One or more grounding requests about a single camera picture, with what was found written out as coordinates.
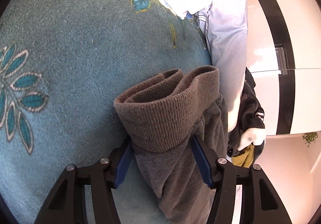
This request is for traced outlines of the white glossy wardrobe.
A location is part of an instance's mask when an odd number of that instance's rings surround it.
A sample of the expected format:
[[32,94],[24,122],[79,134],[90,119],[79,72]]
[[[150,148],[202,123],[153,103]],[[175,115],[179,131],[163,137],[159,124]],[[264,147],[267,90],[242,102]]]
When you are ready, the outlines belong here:
[[248,0],[247,67],[268,135],[320,130],[320,7]]

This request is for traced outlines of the green potted plant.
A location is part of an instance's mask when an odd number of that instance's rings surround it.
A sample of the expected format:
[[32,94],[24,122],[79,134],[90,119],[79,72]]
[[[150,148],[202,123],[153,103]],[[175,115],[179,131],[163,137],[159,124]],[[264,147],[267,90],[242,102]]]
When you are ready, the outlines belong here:
[[311,146],[311,144],[315,143],[318,138],[317,132],[310,132],[310,133],[304,133],[303,134],[303,140],[305,141],[305,144],[307,146]]

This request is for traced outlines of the mustard yellow knit sweater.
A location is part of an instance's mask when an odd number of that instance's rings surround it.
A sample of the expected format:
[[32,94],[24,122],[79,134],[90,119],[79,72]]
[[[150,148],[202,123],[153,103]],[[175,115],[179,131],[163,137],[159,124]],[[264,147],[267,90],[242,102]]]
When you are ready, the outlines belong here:
[[251,144],[247,146],[245,149],[241,150],[241,152],[232,157],[232,163],[235,166],[249,168],[254,162],[254,145]]

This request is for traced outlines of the grey sweatshirt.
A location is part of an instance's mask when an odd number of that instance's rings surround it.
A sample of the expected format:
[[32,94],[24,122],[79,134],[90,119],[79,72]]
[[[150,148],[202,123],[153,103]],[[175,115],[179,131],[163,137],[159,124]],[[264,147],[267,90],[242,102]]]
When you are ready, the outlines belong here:
[[202,180],[190,140],[198,136],[218,156],[226,155],[228,110],[219,70],[161,72],[124,91],[114,107],[165,217],[172,223],[205,223],[214,193]]

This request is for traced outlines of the teal floral blanket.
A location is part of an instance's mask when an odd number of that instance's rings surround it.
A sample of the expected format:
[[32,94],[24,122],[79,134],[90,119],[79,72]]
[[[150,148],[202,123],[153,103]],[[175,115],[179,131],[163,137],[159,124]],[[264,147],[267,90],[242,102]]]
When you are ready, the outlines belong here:
[[124,90],[210,64],[195,18],[158,0],[11,0],[1,16],[1,195],[33,223],[69,164],[120,146]]

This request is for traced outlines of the black and white garment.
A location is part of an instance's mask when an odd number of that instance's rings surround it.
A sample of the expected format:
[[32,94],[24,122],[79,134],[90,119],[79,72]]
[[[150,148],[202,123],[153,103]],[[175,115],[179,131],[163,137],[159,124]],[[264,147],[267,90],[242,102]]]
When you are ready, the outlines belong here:
[[227,155],[240,155],[249,145],[254,146],[254,160],[263,152],[267,136],[264,125],[264,109],[255,93],[256,83],[250,71],[245,70],[245,81],[235,128],[229,133]]

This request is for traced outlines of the light blue floral quilt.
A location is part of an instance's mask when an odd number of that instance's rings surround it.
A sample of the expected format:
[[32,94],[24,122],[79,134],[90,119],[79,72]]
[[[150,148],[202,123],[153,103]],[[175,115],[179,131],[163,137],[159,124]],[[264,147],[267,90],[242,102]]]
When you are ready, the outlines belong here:
[[220,72],[220,93],[228,106],[228,130],[237,124],[245,79],[247,0],[161,0],[179,18],[195,14],[212,65]]

